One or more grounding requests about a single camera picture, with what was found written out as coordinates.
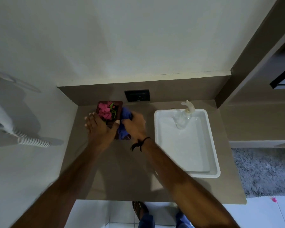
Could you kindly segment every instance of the black bracelet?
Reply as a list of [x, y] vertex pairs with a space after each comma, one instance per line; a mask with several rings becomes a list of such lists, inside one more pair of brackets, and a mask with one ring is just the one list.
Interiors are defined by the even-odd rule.
[[137, 143], [134, 143], [132, 146], [131, 146], [131, 150], [133, 151], [135, 147], [140, 147], [140, 151], [142, 150], [142, 145], [143, 143], [150, 137], [146, 137], [144, 140], [139, 140], [137, 139]]

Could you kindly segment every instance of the cleaning cloth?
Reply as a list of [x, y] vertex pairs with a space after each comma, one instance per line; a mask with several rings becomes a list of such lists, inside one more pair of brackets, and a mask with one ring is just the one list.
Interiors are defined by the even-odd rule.
[[[120, 115], [120, 121], [122, 121], [122, 119], [130, 119], [132, 120], [132, 113], [131, 111], [126, 108], [123, 107], [122, 108], [122, 113]], [[117, 130], [118, 134], [119, 134], [119, 139], [123, 139], [124, 137], [126, 137], [129, 133], [125, 130], [125, 126], [124, 124], [120, 123], [118, 130]]]

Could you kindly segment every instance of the hand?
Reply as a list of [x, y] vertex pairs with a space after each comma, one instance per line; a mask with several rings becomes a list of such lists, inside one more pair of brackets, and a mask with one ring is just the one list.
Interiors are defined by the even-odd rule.
[[147, 137], [146, 133], [146, 121], [143, 115], [132, 111], [132, 121], [130, 119], [122, 120], [122, 124], [125, 125], [126, 131], [131, 135], [134, 142], [137, 140], [144, 140]]
[[96, 113], [90, 113], [84, 119], [86, 119], [84, 126], [88, 132], [89, 145], [101, 152], [104, 151], [114, 140], [120, 121], [116, 120], [110, 129]]

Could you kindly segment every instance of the sandal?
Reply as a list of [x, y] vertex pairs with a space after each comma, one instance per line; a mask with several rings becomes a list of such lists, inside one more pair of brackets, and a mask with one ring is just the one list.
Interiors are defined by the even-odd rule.
[[[138, 205], [139, 205], [139, 210], [138, 211], [135, 210], [135, 207], [134, 207], [135, 203], [138, 203]], [[139, 221], [140, 221], [139, 215], [140, 215], [140, 210], [141, 209], [143, 209], [145, 213], [149, 213], [149, 210], [148, 210], [148, 208], [147, 208], [147, 206], [145, 205], [144, 202], [138, 202], [138, 201], [132, 202], [132, 206], [133, 206], [133, 210], [134, 210], [136, 216], [138, 217]]]

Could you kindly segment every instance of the black electrical outlet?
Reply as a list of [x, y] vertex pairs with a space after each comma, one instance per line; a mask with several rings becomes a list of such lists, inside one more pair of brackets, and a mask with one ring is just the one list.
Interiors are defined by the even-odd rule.
[[149, 90], [127, 90], [125, 96], [128, 102], [131, 101], [150, 101]]

